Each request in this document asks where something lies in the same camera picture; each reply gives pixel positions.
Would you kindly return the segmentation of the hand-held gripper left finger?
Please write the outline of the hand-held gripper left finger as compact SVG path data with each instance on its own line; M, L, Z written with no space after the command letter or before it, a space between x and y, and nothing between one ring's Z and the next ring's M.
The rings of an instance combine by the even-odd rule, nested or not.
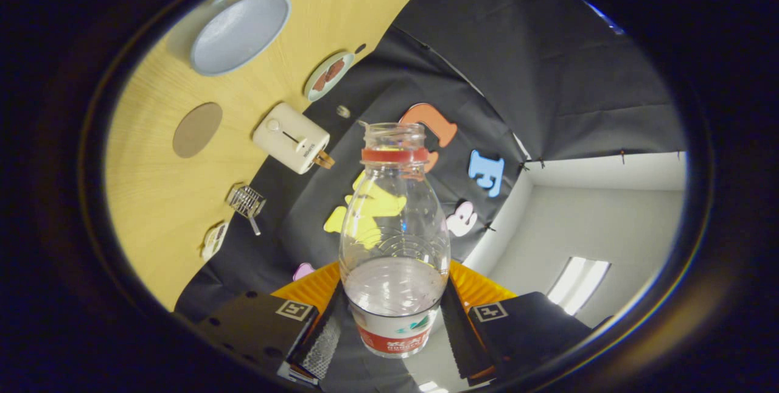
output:
M207 315L197 329L259 373L321 384L340 340L345 306L334 262L270 294L245 291Z

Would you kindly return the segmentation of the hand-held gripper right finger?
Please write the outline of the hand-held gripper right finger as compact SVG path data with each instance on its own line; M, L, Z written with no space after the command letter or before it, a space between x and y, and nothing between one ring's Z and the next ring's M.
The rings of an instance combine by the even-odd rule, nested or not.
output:
M543 293L515 295L456 261L450 264L441 313L459 376L466 381L528 374L595 331Z

